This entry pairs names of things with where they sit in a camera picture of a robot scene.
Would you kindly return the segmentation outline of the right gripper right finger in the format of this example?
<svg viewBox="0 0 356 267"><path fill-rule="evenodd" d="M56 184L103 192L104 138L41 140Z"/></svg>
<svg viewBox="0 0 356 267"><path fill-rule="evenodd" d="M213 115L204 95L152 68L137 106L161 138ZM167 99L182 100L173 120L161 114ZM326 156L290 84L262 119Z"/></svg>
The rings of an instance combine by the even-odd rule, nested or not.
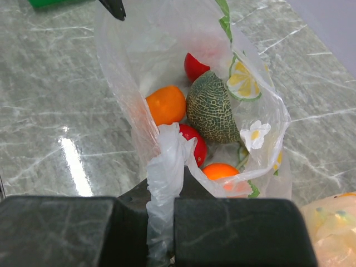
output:
<svg viewBox="0 0 356 267"><path fill-rule="evenodd" d="M287 199L215 198L184 170L174 202L176 266L316 266L298 207Z"/></svg>

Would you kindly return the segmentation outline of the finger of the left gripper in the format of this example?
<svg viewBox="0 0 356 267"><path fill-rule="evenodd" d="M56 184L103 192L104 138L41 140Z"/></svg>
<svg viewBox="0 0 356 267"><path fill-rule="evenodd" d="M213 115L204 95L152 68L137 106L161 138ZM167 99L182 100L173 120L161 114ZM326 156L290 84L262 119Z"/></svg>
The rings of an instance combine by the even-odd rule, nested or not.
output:
<svg viewBox="0 0 356 267"><path fill-rule="evenodd" d="M111 13L113 17L120 21L126 18L126 12L122 0L99 0L100 3Z"/></svg>

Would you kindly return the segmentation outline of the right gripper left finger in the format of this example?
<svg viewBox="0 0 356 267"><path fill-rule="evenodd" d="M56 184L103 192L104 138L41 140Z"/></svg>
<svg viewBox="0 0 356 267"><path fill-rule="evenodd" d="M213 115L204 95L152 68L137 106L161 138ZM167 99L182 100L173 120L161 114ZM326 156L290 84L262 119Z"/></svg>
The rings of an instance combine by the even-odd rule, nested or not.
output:
<svg viewBox="0 0 356 267"><path fill-rule="evenodd" d="M14 195L1 202L2 266L145 266L150 198Z"/></svg>

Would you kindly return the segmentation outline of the orange fake tangerine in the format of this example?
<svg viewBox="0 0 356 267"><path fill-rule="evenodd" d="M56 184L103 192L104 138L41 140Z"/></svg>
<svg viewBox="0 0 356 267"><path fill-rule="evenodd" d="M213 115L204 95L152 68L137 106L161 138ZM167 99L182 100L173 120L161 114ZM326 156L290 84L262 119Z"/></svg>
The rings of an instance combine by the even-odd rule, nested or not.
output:
<svg viewBox="0 0 356 267"><path fill-rule="evenodd" d="M202 171L211 181L221 180L222 178L235 176L240 173L238 169L225 163L209 164ZM224 184L224 190L228 193L228 198L246 198L253 192L247 181L238 183L228 182Z"/></svg>

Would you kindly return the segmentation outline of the red fake apple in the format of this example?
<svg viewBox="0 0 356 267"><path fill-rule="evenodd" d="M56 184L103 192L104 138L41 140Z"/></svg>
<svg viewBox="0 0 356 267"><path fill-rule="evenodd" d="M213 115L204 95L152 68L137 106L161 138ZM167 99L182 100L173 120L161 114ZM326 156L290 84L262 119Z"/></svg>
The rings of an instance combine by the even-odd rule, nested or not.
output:
<svg viewBox="0 0 356 267"><path fill-rule="evenodd" d="M199 62L192 54L187 53L184 60L184 70L190 82L193 83L202 74L209 71L210 67Z"/></svg>
<svg viewBox="0 0 356 267"><path fill-rule="evenodd" d="M198 167L201 167L206 160L207 157L207 145L203 137L196 131L193 127L180 123L180 132L183 137L187 140L191 140L193 138L197 139L196 146L194 149L194 157Z"/></svg>

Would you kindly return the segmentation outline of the clear lemon-print plastic bag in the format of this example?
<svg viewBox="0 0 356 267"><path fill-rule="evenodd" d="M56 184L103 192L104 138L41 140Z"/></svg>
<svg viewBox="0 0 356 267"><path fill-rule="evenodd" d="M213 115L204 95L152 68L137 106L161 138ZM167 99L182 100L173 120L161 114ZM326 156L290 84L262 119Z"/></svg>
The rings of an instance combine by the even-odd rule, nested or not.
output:
<svg viewBox="0 0 356 267"><path fill-rule="evenodd" d="M242 1L99 1L95 41L147 181L144 266L173 257L174 199L192 176L214 197L290 199L291 118L237 24Z"/></svg>

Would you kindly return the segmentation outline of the orange fake persimmon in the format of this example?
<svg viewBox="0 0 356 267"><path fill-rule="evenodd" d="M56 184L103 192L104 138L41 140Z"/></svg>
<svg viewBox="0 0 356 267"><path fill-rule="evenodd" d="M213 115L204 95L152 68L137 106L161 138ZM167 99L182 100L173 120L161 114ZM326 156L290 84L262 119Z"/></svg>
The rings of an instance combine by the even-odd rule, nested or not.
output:
<svg viewBox="0 0 356 267"><path fill-rule="evenodd" d="M186 98L174 85L163 87L146 97L156 126L180 122L186 113Z"/></svg>

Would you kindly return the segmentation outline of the green fake melon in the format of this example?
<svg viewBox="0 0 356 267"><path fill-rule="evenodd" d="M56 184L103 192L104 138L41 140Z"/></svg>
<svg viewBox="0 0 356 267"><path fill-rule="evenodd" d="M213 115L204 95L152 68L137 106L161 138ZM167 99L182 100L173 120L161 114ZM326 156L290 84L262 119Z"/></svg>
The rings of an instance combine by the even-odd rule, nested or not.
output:
<svg viewBox="0 0 356 267"><path fill-rule="evenodd" d="M189 124L207 141L242 142L224 82L213 71L197 78L186 97Z"/></svg>

